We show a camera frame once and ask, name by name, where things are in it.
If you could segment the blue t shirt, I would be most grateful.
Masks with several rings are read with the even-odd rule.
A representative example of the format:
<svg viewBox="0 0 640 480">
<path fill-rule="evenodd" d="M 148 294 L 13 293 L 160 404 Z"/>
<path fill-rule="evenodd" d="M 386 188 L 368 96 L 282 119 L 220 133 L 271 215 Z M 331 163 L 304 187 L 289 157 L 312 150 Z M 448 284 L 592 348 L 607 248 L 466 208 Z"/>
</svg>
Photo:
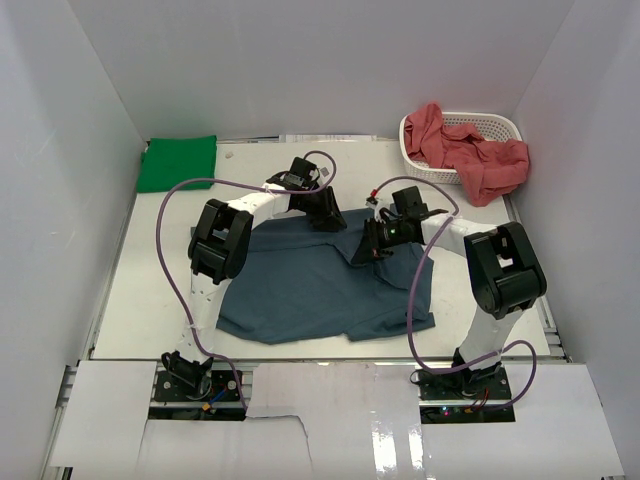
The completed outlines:
<svg viewBox="0 0 640 480">
<path fill-rule="evenodd" d="M 352 342 L 431 329 L 433 262 L 420 245 L 364 266 L 350 260 L 369 209 L 344 212 L 347 228 L 327 233 L 301 216 L 269 220 L 251 233 L 248 256 L 228 288 L 219 316 L 207 320 L 240 339 L 268 345 L 344 335 Z M 213 332 L 200 335 L 201 340 Z"/>
</svg>

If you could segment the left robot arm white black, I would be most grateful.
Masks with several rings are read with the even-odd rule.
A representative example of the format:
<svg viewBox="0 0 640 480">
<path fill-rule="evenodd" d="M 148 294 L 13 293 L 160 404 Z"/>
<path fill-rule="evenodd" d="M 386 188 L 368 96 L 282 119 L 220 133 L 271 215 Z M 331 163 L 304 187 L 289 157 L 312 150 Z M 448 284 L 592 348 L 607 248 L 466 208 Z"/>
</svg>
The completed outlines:
<svg viewBox="0 0 640 480">
<path fill-rule="evenodd" d="M 274 174 L 261 186 L 197 177 L 178 183 L 165 194 L 155 223 L 155 248 L 161 269 L 186 314 L 189 333 L 185 341 L 196 358 L 188 360 L 176 350 L 162 354 L 161 363 L 174 384 L 188 398 L 201 400 L 212 392 L 209 371 L 216 360 L 226 363 L 236 384 L 241 384 L 233 361 L 207 350 L 200 335 L 215 330 L 204 323 L 218 318 L 232 280 L 245 265 L 252 230 L 289 211 L 304 213 L 311 227 L 320 232 L 335 233 L 347 227 L 331 187 L 336 173 L 337 164 L 330 154 L 311 150 L 294 158 L 288 170 Z M 161 229 L 171 197 L 180 189 L 196 183 L 232 186 L 249 193 L 229 202 L 212 199 L 205 203 L 187 248 L 192 283 L 196 285 L 203 280 L 205 284 L 195 289 L 186 300 L 164 258 Z"/>
</svg>

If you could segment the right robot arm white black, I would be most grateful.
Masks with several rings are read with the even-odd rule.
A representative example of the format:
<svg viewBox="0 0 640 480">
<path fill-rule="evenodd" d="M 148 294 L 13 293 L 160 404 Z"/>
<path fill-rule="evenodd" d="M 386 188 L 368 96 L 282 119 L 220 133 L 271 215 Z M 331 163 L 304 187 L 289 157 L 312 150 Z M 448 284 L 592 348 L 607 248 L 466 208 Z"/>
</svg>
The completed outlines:
<svg viewBox="0 0 640 480">
<path fill-rule="evenodd" d="M 476 310 L 448 368 L 434 368 L 419 360 L 412 380 L 423 384 L 442 379 L 461 397 L 472 399 L 484 391 L 488 378 L 502 366 L 503 353 L 516 347 L 509 339 L 517 321 L 547 290 L 547 281 L 522 224 L 481 224 L 460 218 L 459 207 L 431 209 L 415 186 L 392 195 L 384 205 L 373 190 L 367 199 L 374 214 L 352 258 L 364 265 L 391 257 L 405 244 L 438 247 L 465 259 Z"/>
</svg>

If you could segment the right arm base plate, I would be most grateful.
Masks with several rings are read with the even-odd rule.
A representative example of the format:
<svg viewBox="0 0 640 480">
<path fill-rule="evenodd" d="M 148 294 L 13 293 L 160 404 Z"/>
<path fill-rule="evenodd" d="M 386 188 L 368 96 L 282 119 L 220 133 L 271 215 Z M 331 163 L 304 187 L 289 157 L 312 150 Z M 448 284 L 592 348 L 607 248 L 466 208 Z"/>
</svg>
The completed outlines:
<svg viewBox="0 0 640 480">
<path fill-rule="evenodd" d="M 415 370 L 409 381 L 419 389 L 420 419 L 423 425 L 514 423 L 512 398 L 506 370 L 474 383 L 459 374 L 432 375 Z"/>
</svg>

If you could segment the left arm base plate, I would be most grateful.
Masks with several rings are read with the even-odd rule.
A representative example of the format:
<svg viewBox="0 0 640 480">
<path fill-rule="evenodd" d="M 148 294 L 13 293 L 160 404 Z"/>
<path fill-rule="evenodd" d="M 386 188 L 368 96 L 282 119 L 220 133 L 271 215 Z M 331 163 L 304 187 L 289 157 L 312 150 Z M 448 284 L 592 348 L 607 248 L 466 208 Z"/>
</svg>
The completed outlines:
<svg viewBox="0 0 640 480">
<path fill-rule="evenodd" d="M 156 375 L 148 417 L 151 420 L 243 421 L 239 383 L 230 370 L 212 370 L 198 393 L 187 393 L 162 370 Z"/>
</svg>

